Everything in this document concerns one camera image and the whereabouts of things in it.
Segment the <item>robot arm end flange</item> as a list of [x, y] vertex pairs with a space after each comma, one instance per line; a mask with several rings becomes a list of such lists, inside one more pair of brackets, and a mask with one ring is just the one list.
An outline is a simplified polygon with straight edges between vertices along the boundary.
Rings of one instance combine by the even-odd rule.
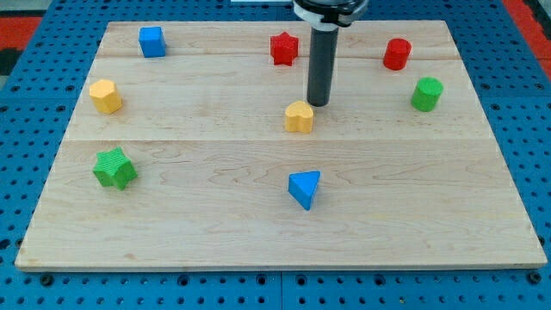
[[318, 31], [347, 28], [368, 9], [369, 0], [293, 0], [294, 13]]

